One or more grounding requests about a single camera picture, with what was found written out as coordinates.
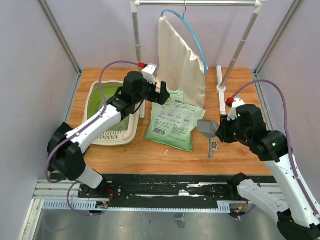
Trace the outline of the piano pattern bag clip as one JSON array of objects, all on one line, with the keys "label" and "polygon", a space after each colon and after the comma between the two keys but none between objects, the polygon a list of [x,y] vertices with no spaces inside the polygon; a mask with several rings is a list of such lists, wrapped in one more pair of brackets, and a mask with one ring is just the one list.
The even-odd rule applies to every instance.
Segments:
[{"label": "piano pattern bag clip", "polygon": [[208,159],[213,159],[213,154],[218,150],[218,142],[215,141],[213,138],[208,140]]}]

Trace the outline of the grey metal scoop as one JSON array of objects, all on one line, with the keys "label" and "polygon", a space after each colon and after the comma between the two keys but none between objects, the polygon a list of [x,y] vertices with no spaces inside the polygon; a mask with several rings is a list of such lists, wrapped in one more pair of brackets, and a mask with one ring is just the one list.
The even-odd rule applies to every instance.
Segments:
[{"label": "grey metal scoop", "polygon": [[219,129],[220,125],[209,119],[201,119],[197,121],[197,130],[203,136],[207,137],[208,139],[212,139],[216,137],[216,133]]}]

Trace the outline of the green cat litter bag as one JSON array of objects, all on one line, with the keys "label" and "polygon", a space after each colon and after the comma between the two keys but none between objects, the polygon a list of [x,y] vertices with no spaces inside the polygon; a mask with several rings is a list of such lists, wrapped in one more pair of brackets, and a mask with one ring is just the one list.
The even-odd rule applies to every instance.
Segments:
[{"label": "green cat litter bag", "polygon": [[198,106],[184,103],[183,91],[169,91],[164,105],[152,104],[150,124],[144,138],[178,150],[192,152],[192,131],[206,111]]}]

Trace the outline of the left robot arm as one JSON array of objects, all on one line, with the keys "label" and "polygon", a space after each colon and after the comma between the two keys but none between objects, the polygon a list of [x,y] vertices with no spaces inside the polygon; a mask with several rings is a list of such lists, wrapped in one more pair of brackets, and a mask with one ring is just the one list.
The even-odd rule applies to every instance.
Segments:
[{"label": "left robot arm", "polygon": [[170,97],[167,83],[162,81],[157,91],[157,84],[152,78],[153,74],[130,71],[115,95],[89,120],[77,128],[62,123],[48,144],[47,166],[70,181],[88,186],[96,198],[103,197],[107,193],[107,185],[99,172],[86,165],[84,154],[102,133],[135,114],[137,104],[144,101],[159,105],[166,103]]}]

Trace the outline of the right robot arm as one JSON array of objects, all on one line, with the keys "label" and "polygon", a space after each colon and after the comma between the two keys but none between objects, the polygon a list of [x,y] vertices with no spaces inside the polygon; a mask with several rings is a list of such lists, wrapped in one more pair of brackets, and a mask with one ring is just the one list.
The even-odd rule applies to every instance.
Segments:
[{"label": "right robot arm", "polygon": [[216,136],[223,143],[249,148],[272,172],[285,200],[259,187],[247,175],[239,173],[228,181],[227,196],[244,198],[276,223],[286,240],[316,240],[320,237],[320,205],[304,180],[289,138],[277,130],[268,130],[262,112],[254,104],[231,108],[223,115]]}]

